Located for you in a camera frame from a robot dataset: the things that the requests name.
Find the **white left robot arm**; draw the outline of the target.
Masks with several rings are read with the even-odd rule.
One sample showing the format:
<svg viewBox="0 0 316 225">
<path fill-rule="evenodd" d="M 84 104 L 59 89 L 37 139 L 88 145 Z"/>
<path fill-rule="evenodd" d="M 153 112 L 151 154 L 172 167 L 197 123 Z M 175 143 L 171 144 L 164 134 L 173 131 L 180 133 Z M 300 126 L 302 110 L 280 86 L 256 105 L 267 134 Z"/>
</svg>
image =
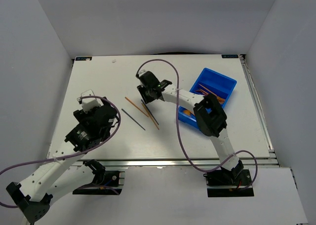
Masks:
<svg viewBox="0 0 316 225">
<path fill-rule="evenodd" d="M 73 112 L 78 124 L 65 136 L 64 142 L 48 160 L 42 160 L 30 176 L 11 182 L 6 191 L 30 224 L 44 217 L 61 197 L 81 188 L 108 187 L 118 172 L 107 172 L 95 159 L 85 162 L 76 172 L 62 178 L 70 166 L 85 154 L 107 142 L 118 129 L 120 113 L 108 102 L 84 106 Z"/>
</svg>

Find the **red-orange plastic fork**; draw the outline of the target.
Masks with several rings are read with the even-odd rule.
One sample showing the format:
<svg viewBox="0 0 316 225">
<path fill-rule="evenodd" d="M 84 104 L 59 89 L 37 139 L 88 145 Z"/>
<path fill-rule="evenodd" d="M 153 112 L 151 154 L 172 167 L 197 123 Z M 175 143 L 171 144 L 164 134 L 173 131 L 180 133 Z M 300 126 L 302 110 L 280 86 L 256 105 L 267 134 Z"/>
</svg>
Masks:
<svg viewBox="0 0 316 225">
<path fill-rule="evenodd" d="M 198 89 L 198 90 L 195 90 L 195 92 L 199 93 L 199 94 L 202 94 L 202 95 L 205 95 L 205 96 L 209 95 L 209 94 L 212 94 L 212 95 L 214 95 L 217 98 L 217 100 L 219 101 L 220 104 L 223 105 L 225 103 L 225 99 L 224 98 L 219 97 L 218 95 L 216 95 L 215 93 L 213 93 L 211 91 L 204 91 L 202 89 Z"/>
</svg>

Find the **blue divided plastic tray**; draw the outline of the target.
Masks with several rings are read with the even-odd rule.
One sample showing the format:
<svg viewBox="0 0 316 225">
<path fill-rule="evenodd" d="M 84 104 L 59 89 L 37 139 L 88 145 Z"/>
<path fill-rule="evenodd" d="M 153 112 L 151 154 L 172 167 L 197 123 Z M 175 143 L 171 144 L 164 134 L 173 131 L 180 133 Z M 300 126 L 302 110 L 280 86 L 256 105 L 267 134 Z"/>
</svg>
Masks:
<svg viewBox="0 0 316 225">
<path fill-rule="evenodd" d="M 225 99 L 225 103 L 223 105 L 220 104 L 222 108 L 225 108 L 230 96 L 234 91 L 236 84 L 237 81 L 235 79 L 232 79 L 226 75 L 223 75 L 211 69 L 204 68 L 189 92 L 199 94 L 195 92 L 195 90 L 198 89 L 202 89 L 204 91 L 211 91 L 219 97 Z M 195 116 L 188 116 L 184 114 L 184 110 L 184 107 L 179 106 L 178 119 L 198 129 Z"/>
</svg>

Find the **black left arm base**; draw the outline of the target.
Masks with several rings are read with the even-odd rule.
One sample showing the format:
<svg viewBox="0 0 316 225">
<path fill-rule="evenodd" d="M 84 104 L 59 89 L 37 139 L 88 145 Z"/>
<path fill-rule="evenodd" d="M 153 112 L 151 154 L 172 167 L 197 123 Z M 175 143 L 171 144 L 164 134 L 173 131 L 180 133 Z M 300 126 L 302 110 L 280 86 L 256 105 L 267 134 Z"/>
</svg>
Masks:
<svg viewBox="0 0 316 225">
<path fill-rule="evenodd" d="M 89 167 L 93 173 L 91 183 L 85 184 L 73 191 L 73 195 L 120 195 L 123 183 L 121 171 L 107 170 L 96 160 L 84 161 L 83 165 Z"/>
</svg>

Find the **orange spoon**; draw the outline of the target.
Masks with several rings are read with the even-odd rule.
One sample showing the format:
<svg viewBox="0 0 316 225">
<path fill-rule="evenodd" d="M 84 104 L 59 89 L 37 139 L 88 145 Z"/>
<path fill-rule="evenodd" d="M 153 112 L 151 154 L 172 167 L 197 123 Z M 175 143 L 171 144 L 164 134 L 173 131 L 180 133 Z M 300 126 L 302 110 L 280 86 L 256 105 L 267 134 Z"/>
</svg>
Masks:
<svg viewBox="0 0 316 225">
<path fill-rule="evenodd" d="M 187 109 L 185 109 L 185 110 L 183 111 L 183 113 L 186 114 L 186 115 L 188 115 L 188 116 L 194 115 L 194 113 L 192 113 L 191 111 L 189 111 L 189 110 L 187 110 Z"/>
</svg>

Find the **dark blue chopstick short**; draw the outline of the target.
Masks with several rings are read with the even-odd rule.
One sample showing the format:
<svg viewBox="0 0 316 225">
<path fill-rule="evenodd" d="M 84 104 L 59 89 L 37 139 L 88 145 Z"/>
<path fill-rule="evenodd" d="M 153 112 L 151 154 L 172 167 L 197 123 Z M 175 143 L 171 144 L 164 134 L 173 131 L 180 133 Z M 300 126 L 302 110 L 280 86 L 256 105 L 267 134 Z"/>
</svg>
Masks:
<svg viewBox="0 0 316 225">
<path fill-rule="evenodd" d="M 159 123 L 157 122 L 156 118 L 153 116 L 152 112 L 150 111 L 150 109 L 147 107 L 147 105 L 145 104 L 145 102 L 142 99 L 141 99 L 141 102 L 142 102 L 143 107 L 148 111 L 149 115 L 153 118 L 155 123 L 157 125 L 159 125 Z"/>
</svg>

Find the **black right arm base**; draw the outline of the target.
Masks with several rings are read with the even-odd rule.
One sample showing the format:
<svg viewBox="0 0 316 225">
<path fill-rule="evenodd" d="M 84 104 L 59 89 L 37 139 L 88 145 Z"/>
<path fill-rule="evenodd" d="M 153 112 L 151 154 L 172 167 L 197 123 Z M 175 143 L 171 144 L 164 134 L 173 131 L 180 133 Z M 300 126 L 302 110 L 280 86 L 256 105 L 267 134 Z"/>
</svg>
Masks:
<svg viewBox="0 0 316 225">
<path fill-rule="evenodd" d="M 222 170 L 203 174 L 209 198 L 254 197 L 250 171 L 243 169 L 236 179 L 231 179 Z"/>
</svg>

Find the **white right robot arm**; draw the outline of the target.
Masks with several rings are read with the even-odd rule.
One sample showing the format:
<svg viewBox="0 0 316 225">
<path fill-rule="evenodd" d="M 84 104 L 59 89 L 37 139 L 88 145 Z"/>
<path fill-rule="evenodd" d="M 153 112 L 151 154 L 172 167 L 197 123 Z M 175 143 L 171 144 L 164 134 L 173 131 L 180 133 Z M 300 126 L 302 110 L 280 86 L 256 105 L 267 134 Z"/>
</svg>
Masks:
<svg viewBox="0 0 316 225">
<path fill-rule="evenodd" d="M 208 136 L 217 152 L 221 165 L 220 176 L 230 185 L 241 178 L 243 164 L 235 154 L 228 137 L 227 115 L 213 94 L 200 95 L 180 89 L 168 80 L 159 81 L 151 72 L 142 70 L 136 75 L 140 80 L 137 87 L 145 103 L 154 100 L 177 103 L 193 112 L 198 129 Z"/>
</svg>

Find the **orange chopstick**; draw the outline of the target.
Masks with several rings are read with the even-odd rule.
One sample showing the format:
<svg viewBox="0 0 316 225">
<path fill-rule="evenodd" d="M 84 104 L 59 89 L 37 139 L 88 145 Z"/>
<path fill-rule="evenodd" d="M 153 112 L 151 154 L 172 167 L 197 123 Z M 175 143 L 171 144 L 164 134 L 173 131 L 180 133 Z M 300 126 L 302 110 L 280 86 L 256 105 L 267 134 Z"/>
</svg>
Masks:
<svg viewBox="0 0 316 225">
<path fill-rule="evenodd" d="M 141 108 L 139 108 L 134 102 L 132 102 L 128 97 L 124 97 L 130 104 L 132 104 L 136 109 L 142 112 L 146 117 L 149 117 L 147 113 L 145 113 Z"/>
<path fill-rule="evenodd" d="M 156 123 L 156 121 L 154 120 L 154 118 L 152 117 L 151 113 L 149 112 L 149 110 L 146 108 L 144 103 L 141 103 L 142 106 L 144 107 L 144 109 L 146 110 L 147 114 L 149 115 L 151 121 L 153 122 L 153 124 L 155 125 L 155 127 L 159 130 L 158 124 Z"/>
</svg>

